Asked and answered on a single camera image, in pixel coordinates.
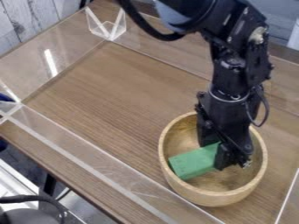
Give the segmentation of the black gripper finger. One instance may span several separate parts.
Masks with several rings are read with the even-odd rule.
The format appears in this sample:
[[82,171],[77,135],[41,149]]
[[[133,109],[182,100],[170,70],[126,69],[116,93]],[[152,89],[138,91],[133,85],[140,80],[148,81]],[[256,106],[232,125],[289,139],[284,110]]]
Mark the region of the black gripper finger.
[[196,115],[196,131],[200,147],[214,144],[220,140],[213,127],[213,122],[201,113]]
[[220,143],[216,150],[213,167],[222,171],[238,163],[238,150],[226,143]]

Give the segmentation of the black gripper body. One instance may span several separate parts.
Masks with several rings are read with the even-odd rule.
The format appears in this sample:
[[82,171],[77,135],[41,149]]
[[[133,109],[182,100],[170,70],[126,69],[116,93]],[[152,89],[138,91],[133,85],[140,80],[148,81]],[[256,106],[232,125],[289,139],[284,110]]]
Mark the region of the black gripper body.
[[249,92],[228,95],[209,88],[206,91],[198,91],[196,97],[196,115],[201,113],[210,119],[218,136],[217,143],[228,144],[237,149],[237,165],[241,168],[248,167],[255,151],[245,109]]

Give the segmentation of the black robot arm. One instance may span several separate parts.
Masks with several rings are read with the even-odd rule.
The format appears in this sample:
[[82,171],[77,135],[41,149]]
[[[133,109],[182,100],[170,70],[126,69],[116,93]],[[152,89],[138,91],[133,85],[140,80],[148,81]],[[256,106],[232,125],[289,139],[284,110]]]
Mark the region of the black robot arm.
[[260,108],[268,107],[263,82],[271,79],[267,18],[248,0],[153,0],[169,33],[145,21],[130,0],[116,0],[136,25],[153,38],[174,41],[198,33],[209,43],[213,65],[208,90],[197,93],[197,138],[216,143],[213,167],[251,164],[253,144],[249,127]]

